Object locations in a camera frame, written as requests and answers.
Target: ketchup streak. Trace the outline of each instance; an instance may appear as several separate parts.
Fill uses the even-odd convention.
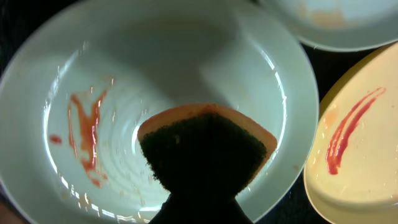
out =
[[[351,120],[349,123],[348,127],[346,128],[346,132],[344,133],[343,137],[341,138],[341,141],[338,145],[338,141],[341,137],[341,134],[343,132],[343,128],[345,127],[348,119],[351,117],[351,115],[359,108],[359,106],[371,95],[376,94],[373,98],[371,98],[362,108],[359,109],[359,111],[356,113],[354,118]],[[335,133],[333,134],[329,146],[328,146],[328,151],[326,154],[326,163],[328,164],[328,170],[331,175],[336,175],[338,173],[338,167],[340,167],[341,164],[341,158],[343,157],[343,153],[345,149],[347,148],[348,145],[348,139],[351,136],[351,134],[354,132],[355,128],[358,125],[358,121],[361,119],[362,115],[367,112],[367,110],[371,107],[371,105],[377,100],[377,98],[382,95],[383,93],[386,92],[385,88],[377,88],[376,90],[369,92],[366,96],[364,96],[359,102],[357,102],[353,108],[349,111],[349,113],[345,116],[345,118],[341,121],[339,126],[337,127]]]
[[[95,184],[97,187],[101,187],[102,184],[98,179],[92,178],[90,176],[90,172],[94,171],[98,173],[96,170],[96,145],[98,141],[97,136],[97,127],[100,123],[100,107],[101,104],[107,94],[107,90],[105,90],[101,96],[92,104],[91,106],[91,114],[87,116],[84,111],[84,107],[78,97],[75,94],[72,94],[70,97],[70,101],[76,106],[78,110],[79,124],[80,124],[80,134],[81,134],[81,150],[86,151],[88,153],[88,160],[81,159],[81,164],[86,171],[88,178]],[[75,156],[77,158],[77,151],[75,146],[75,140],[73,137],[72,131],[72,121],[71,121],[71,103],[68,105],[68,123],[69,123],[69,145],[73,148]],[[107,179],[108,177],[103,174],[103,179]]]
[[[49,139],[52,143],[54,144],[62,144],[62,139],[60,136],[57,136],[56,134],[51,134],[49,136]]]

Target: hand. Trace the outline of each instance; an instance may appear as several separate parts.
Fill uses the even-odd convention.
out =
[[[252,224],[237,201],[230,200],[218,205],[202,205],[195,200],[180,199],[170,195],[159,213],[149,224]]]
[[[25,222],[14,215],[5,205],[0,203],[0,224],[24,224]]]

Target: white plate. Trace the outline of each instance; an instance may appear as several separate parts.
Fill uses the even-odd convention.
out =
[[[304,179],[333,223],[398,222],[397,57],[398,44],[374,52],[322,100]]]
[[[0,179],[37,223],[148,222],[168,193],[152,180],[137,129],[156,113],[196,102],[239,110],[279,140],[237,197],[258,220],[299,175],[318,121],[315,77],[302,48],[273,18],[240,0],[82,2],[27,41],[0,90]],[[76,94],[88,116],[105,90],[99,174],[91,171],[90,180],[70,100]],[[79,159],[69,144],[68,105]],[[90,141],[91,126],[83,133]],[[53,134],[61,144],[51,141]]]
[[[398,40],[396,0],[261,0],[300,41],[349,52]]]

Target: yellow plate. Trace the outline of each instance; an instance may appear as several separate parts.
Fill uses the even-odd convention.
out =
[[[398,223],[398,44],[344,74],[320,105],[304,168],[315,210],[332,223]]]

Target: red sauce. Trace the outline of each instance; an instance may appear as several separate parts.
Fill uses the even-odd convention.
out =
[[[52,143],[54,144],[62,144],[62,139],[60,136],[57,136],[56,134],[51,134],[49,136],[49,139]]]
[[[96,145],[98,142],[97,127],[100,123],[100,107],[106,96],[107,90],[105,90],[101,96],[92,104],[91,114],[86,115],[84,107],[78,97],[72,94],[70,97],[71,103],[68,105],[68,120],[69,120],[69,145],[74,150],[75,156],[77,157],[75,140],[73,138],[72,121],[71,121],[71,104],[74,104],[78,110],[79,124],[80,124],[80,135],[81,135],[81,150],[88,153],[88,159],[81,159],[81,164],[86,171],[87,176],[90,178],[93,184],[97,187],[101,187],[102,184],[98,179],[92,178],[90,172],[96,172]],[[108,179],[105,174],[102,175],[103,179]]]
[[[72,110],[72,106],[69,103],[69,105],[68,105],[69,145],[72,147],[73,152],[75,153],[75,157],[77,159],[77,149],[76,149],[76,144],[75,144],[75,138],[73,137],[73,131],[72,131],[71,110]]]
[[[328,164],[328,170],[331,175],[335,175],[338,173],[338,168],[341,164],[341,158],[343,157],[343,153],[348,145],[348,139],[351,134],[354,132],[355,128],[358,125],[358,121],[361,119],[362,115],[367,112],[367,110],[371,107],[371,105],[377,100],[378,96],[382,95],[386,92],[385,88],[377,88],[376,90],[369,92],[366,96],[364,96],[359,102],[357,102],[353,108],[349,111],[349,113],[345,116],[345,118],[340,122],[339,126],[337,127],[335,133],[333,134],[329,146],[328,152],[326,154],[326,162]],[[377,93],[374,97],[372,97],[359,111],[356,113],[354,118],[349,123],[346,131],[340,140],[341,134],[343,132],[343,128],[345,127],[348,119],[353,115],[353,113],[361,106],[361,104],[370,96]]]

